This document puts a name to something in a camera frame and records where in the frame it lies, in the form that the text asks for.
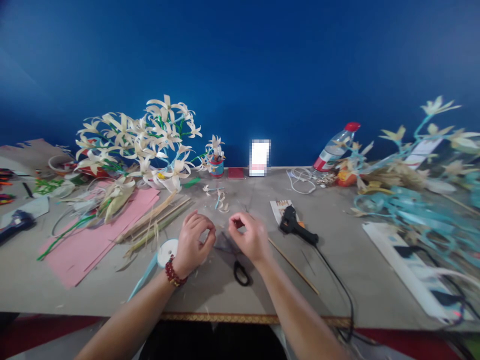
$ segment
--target pink cardboard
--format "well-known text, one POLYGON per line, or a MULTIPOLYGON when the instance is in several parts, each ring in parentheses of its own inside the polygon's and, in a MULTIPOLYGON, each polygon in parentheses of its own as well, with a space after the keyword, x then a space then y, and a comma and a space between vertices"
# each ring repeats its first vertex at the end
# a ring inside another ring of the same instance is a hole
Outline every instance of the pink cardboard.
MULTIPOLYGON (((159 199, 158 190, 136 189, 123 213, 112 223, 95 229, 80 228, 62 238, 45 260, 65 288, 77 286, 85 276, 115 246, 113 242, 121 233, 130 229, 159 199)), ((68 230, 76 221, 58 234, 68 230)), ((40 248, 43 254, 56 238, 51 237, 40 248)))

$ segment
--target green paper strip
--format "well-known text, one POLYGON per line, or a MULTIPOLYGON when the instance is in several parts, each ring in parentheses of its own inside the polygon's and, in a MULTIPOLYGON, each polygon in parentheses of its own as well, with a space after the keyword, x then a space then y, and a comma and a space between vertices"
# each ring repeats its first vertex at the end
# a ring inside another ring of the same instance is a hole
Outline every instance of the green paper strip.
POLYGON ((188 189, 188 188, 192 187, 193 185, 195 185, 196 183, 198 183, 199 181, 200 181, 200 178, 196 177, 196 178, 190 180, 189 182, 187 182, 185 185, 183 185, 183 187, 185 189, 188 189))

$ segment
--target black cable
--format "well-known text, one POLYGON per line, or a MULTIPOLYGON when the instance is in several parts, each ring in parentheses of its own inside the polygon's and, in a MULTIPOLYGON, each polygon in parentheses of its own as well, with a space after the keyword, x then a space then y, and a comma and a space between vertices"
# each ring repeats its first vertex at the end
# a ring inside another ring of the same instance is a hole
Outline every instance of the black cable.
POLYGON ((333 276, 335 276, 336 280, 338 281, 338 283, 340 284, 341 288, 343 289, 343 291, 345 292, 346 296, 348 297, 348 302, 350 303, 350 327, 348 328, 348 333, 346 335, 346 338, 344 337, 344 335, 342 334, 341 331, 339 331, 338 333, 340 334, 341 338, 343 339, 343 341, 345 341, 347 344, 352 340, 352 336, 354 336, 354 318, 355 318, 355 313, 354 313, 354 303, 352 301, 352 298, 350 297, 350 294, 349 292, 347 291, 347 288, 345 287, 344 283, 342 282, 342 280, 340 280, 340 277, 337 275, 337 273, 335 272, 335 270, 332 268, 332 266, 330 265, 330 263, 328 262, 327 258, 322 254, 322 252, 320 251, 320 249, 315 245, 313 246, 316 250, 316 252, 318 253, 318 255, 320 255, 321 259, 323 260, 323 262, 326 264, 326 266, 328 267, 328 269, 330 270, 330 272, 333 274, 333 276))
MULTIPOLYGON (((427 249, 421 247, 421 246, 418 246, 418 245, 415 245, 415 246, 410 246, 410 248, 412 248, 412 250, 414 252, 417 252, 417 251, 421 251, 423 253, 425 253, 425 255, 430 259, 430 261, 437 267, 437 268, 440 268, 440 264, 437 260, 434 259, 434 257, 428 252, 427 249)), ((447 280, 454 288, 455 290, 458 292, 458 294, 463 298, 463 302, 466 306, 468 306, 468 308, 471 310, 471 312, 476 316, 477 319, 480 320, 480 314, 475 310, 475 308, 473 307, 473 305, 470 303, 470 301, 467 300, 467 296, 465 295, 465 293, 463 292, 462 288, 460 288, 460 286, 458 286, 458 284, 448 275, 443 275, 443 278, 445 280, 447 280)))
MULTIPOLYGON (((342 331, 340 329, 337 329, 338 333, 340 336, 342 336, 342 331)), ((370 346, 376 346, 376 347, 380 347, 380 346, 385 346, 383 345, 382 343, 379 343, 379 342, 376 342, 375 340, 371 340, 369 338, 367 338, 366 336, 363 336, 361 334, 358 334, 357 332, 353 332, 351 334, 355 339, 358 339, 360 340, 362 343, 364 344, 367 344, 367 345, 370 345, 370 346)))

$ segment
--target flower vase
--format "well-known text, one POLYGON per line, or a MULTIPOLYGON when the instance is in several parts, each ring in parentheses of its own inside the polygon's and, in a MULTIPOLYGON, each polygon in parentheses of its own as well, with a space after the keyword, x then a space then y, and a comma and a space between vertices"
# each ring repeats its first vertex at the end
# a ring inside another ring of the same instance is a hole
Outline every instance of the flower vase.
POLYGON ((212 165, 211 175, 214 178, 221 178, 224 174, 224 158, 220 156, 219 161, 215 161, 213 158, 210 160, 212 165))

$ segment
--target orange object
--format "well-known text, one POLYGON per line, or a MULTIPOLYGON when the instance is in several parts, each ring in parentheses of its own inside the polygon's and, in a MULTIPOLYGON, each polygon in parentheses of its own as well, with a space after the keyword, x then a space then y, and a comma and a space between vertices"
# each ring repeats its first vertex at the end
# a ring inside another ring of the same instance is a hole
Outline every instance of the orange object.
POLYGON ((343 167, 337 175, 336 183, 341 187, 349 187, 357 182, 357 176, 343 167))

